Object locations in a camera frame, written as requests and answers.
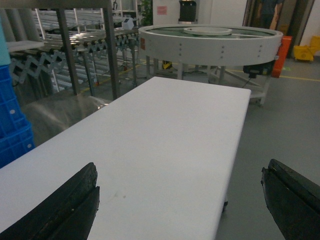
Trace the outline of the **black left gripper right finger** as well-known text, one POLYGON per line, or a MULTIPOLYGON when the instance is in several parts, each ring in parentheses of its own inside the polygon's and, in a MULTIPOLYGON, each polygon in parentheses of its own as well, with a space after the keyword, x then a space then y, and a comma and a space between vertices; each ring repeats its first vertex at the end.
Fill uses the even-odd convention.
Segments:
POLYGON ((262 169, 266 206, 286 240, 320 238, 320 186, 282 162, 262 169))

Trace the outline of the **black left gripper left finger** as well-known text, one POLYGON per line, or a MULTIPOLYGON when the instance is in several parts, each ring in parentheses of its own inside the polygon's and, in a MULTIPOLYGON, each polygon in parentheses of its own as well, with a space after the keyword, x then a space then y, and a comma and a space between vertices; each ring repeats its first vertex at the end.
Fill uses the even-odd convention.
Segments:
POLYGON ((86 240, 100 203, 90 162, 28 214, 1 232, 2 240, 86 240))

